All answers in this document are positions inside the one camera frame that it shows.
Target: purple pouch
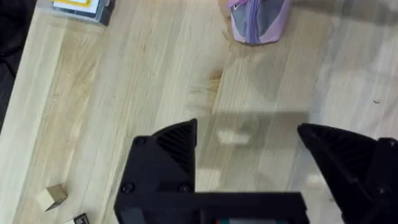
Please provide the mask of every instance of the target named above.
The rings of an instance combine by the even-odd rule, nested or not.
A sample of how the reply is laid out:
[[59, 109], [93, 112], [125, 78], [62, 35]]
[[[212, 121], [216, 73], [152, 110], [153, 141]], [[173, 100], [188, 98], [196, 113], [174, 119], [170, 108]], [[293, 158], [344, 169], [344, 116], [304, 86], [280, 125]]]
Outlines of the purple pouch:
[[235, 40], [253, 45], [278, 41], [289, 6], [290, 0], [229, 0]]

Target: black object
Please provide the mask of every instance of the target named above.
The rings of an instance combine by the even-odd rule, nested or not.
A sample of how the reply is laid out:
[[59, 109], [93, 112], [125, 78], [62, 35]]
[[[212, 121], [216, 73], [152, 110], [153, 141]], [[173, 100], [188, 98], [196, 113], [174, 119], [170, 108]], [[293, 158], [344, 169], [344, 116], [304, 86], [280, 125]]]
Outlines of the black object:
[[[26, 33], [24, 10], [11, 9], [2, 7], [0, 9], [0, 64], [3, 64], [8, 72], [15, 78], [16, 72], [7, 61], [7, 58], [20, 52], [23, 49]], [[18, 36], [23, 30], [23, 38]], [[20, 39], [17, 43], [12, 44], [15, 40]]]
[[300, 193], [195, 193], [195, 119], [133, 140], [114, 210], [120, 224], [309, 223]]
[[87, 218], [87, 214], [83, 213], [79, 215], [78, 217], [73, 219], [74, 224], [90, 224]]
[[398, 142], [302, 124], [310, 150], [347, 224], [398, 223]]

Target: wood grain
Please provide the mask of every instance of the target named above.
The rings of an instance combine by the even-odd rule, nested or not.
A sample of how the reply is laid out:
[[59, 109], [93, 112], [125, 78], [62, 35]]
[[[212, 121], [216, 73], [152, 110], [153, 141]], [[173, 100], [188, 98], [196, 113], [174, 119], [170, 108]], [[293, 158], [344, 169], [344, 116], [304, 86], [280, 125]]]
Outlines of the wood grain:
[[[398, 138], [397, 3], [295, 1], [258, 47], [232, 40], [224, 5], [120, 0], [106, 28], [37, 9], [0, 135], [0, 223], [117, 223], [134, 136], [190, 118], [197, 190], [298, 190], [312, 223], [341, 223], [296, 127]], [[68, 199], [41, 212], [59, 183]]]

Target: zipper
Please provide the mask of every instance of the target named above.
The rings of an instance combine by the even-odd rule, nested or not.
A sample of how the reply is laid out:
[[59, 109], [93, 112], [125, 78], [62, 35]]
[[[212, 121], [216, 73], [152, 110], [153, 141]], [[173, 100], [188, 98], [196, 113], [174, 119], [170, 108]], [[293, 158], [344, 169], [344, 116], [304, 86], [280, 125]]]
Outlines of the zipper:
[[259, 44], [257, 13], [260, 0], [250, 0], [248, 4], [246, 9], [246, 42], [249, 44]]

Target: small wooden block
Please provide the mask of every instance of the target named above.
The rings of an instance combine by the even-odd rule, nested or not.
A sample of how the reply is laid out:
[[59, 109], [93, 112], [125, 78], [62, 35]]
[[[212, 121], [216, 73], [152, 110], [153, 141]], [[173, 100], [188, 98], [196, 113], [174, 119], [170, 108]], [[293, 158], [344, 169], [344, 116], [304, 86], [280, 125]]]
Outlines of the small wooden block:
[[85, 213], [79, 215], [78, 217], [67, 221], [65, 224], [90, 224], [88, 222], [87, 215]]
[[48, 211], [57, 208], [68, 195], [62, 189], [61, 185], [47, 187], [37, 197], [36, 201], [40, 204], [43, 210]]

